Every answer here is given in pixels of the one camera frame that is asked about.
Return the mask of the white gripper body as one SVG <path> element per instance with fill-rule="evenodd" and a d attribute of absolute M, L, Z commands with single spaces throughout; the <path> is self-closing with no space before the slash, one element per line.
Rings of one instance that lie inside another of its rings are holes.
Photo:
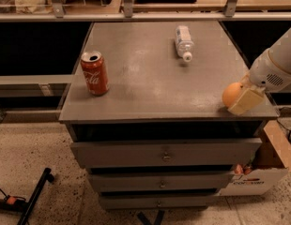
<path fill-rule="evenodd" d="M 281 68 L 271 57 L 270 50 L 266 49 L 253 62 L 249 81 L 269 92 L 279 92 L 291 84 L 291 73 Z"/>

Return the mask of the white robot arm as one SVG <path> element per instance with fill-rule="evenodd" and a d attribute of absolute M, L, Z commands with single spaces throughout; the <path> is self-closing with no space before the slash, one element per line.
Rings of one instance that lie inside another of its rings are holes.
<path fill-rule="evenodd" d="M 279 92 L 291 84 L 291 27 L 253 62 L 240 80 L 241 91 L 227 105 L 228 111 L 242 115 L 265 99 L 266 92 Z"/>

